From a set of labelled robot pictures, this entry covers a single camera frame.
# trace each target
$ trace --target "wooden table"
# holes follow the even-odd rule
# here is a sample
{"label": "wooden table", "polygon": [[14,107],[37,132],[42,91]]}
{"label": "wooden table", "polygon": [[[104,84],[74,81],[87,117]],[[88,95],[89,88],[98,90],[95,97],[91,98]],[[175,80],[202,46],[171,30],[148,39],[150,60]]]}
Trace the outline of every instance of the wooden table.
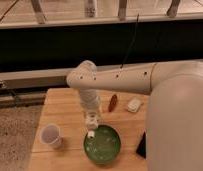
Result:
{"label": "wooden table", "polygon": [[[96,165],[87,158],[83,150],[87,129],[78,93],[70,88],[58,88],[47,92],[28,171],[147,171],[146,160],[135,153],[145,131],[147,96],[117,92],[118,104],[109,113],[107,108],[114,93],[99,91],[102,101],[101,123],[112,126],[121,138],[121,151],[112,163]],[[125,110],[126,103],[133,96],[138,96],[143,101],[135,114]],[[58,150],[39,142],[39,131],[48,123],[55,123],[60,127],[63,144]]]}

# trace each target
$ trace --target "white cup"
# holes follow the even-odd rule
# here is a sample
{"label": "white cup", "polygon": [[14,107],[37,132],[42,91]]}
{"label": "white cup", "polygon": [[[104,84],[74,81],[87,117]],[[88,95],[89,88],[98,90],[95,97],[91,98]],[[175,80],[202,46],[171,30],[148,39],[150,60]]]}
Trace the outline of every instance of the white cup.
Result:
{"label": "white cup", "polygon": [[42,128],[39,139],[43,144],[52,148],[59,148],[62,144],[59,127],[55,124],[48,124]]}

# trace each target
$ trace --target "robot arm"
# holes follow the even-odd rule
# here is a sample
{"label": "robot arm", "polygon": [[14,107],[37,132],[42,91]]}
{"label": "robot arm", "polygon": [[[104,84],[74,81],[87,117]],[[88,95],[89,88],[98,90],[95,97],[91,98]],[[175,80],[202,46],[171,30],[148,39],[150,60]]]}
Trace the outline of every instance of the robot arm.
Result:
{"label": "robot arm", "polygon": [[195,65],[195,61],[150,63],[99,72],[94,63],[84,61],[68,75],[67,83],[78,90],[88,135],[93,137],[92,130],[98,127],[100,118],[96,89],[149,95],[160,82],[190,65]]}
{"label": "robot arm", "polygon": [[67,77],[78,89],[89,136],[99,124],[95,89],[150,94],[146,114],[149,171],[203,171],[203,62],[178,61],[98,72],[89,61]]}

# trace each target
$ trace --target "floor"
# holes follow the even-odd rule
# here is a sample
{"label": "floor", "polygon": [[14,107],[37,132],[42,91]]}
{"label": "floor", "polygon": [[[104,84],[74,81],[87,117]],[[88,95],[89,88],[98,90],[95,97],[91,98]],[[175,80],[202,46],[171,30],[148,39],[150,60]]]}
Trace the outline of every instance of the floor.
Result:
{"label": "floor", "polygon": [[[128,0],[127,16],[166,14],[172,0]],[[0,0],[0,15],[13,0]],[[84,18],[85,0],[40,0],[47,21]],[[118,14],[119,0],[98,0],[98,17]],[[203,0],[181,0],[178,13],[203,12]],[[30,0],[19,0],[2,22],[35,21]]]}
{"label": "floor", "polygon": [[0,109],[0,171],[25,171],[42,105]]}

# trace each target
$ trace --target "green bowl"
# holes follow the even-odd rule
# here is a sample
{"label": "green bowl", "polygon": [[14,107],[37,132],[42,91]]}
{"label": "green bowl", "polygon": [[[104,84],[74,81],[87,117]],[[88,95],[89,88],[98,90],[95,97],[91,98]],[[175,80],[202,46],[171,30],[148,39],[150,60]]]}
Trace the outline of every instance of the green bowl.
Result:
{"label": "green bowl", "polygon": [[119,154],[121,141],[118,133],[107,125],[99,125],[95,137],[84,139],[84,150],[90,160],[97,164],[107,164]]}

